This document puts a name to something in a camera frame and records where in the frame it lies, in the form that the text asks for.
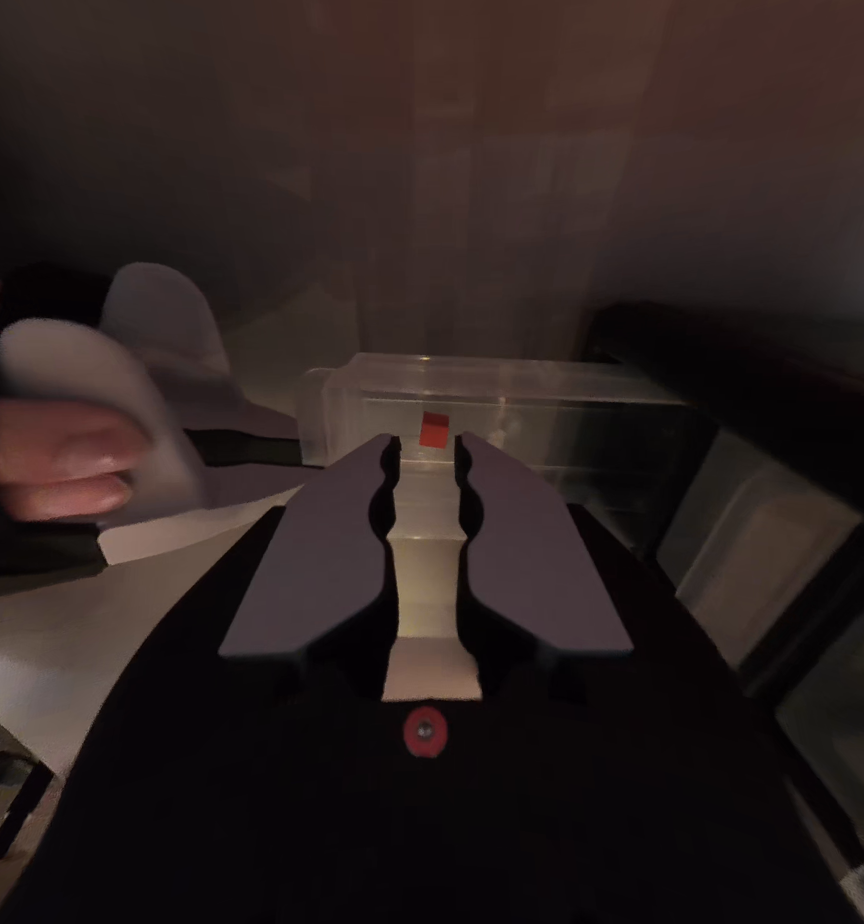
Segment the person's left hand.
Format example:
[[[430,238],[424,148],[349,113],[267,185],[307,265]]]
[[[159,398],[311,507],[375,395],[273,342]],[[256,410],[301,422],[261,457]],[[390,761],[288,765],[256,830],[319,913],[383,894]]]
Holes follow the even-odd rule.
[[[151,449],[116,410],[0,398],[0,505],[20,522],[96,520],[131,499],[129,474]]]

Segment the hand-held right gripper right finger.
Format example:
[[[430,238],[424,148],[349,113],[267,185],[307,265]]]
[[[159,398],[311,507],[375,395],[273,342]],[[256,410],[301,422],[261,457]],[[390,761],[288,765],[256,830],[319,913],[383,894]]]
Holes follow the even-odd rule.
[[[454,443],[470,600],[562,655],[634,642],[559,492],[473,433]]]

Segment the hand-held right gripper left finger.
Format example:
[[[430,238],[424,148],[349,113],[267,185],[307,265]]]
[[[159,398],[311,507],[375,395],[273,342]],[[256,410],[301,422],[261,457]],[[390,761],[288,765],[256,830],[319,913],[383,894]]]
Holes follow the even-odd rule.
[[[401,440],[382,433],[309,480],[287,503],[220,644],[230,661],[302,653],[365,632],[390,657],[399,600],[388,536]]]

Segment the black drawer cabinet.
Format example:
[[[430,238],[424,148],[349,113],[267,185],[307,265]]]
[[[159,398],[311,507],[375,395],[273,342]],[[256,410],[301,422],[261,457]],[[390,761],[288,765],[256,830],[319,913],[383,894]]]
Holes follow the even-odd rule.
[[[864,381],[724,321],[649,303],[603,308],[590,347],[631,364],[861,516],[738,664],[803,798],[847,866],[864,865],[864,783],[825,749],[811,757],[779,722],[789,698],[864,630]]]

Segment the clear plastic drawer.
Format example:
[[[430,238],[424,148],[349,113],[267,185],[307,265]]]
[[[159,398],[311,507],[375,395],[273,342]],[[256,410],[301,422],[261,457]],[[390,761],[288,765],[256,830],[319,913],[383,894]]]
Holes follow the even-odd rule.
[[[715,436],[698,411],[614,363],[359,353],[306,372],[294,401],[306,464],[326,467],[382,433],[401,440],[390,542],[407,639],[457,635],[456,436],[522,462],[645,563]],[[446,449],[418,445],[425,411],[449,415]]]

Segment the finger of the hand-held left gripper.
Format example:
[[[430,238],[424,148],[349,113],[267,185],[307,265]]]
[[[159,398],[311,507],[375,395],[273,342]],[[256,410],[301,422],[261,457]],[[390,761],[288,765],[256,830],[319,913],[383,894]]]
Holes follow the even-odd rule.
[[[144,364],[184,430],[298,439],[293,417],[244,395],[207,298],[181,272],[157,263],[121,268],[100,330]]]
[[[171,453],[123,473],[133,492],[100,519],[108,565],[175,552],[266,512],[321,471],[307,465],[297,431],[187,431]]]

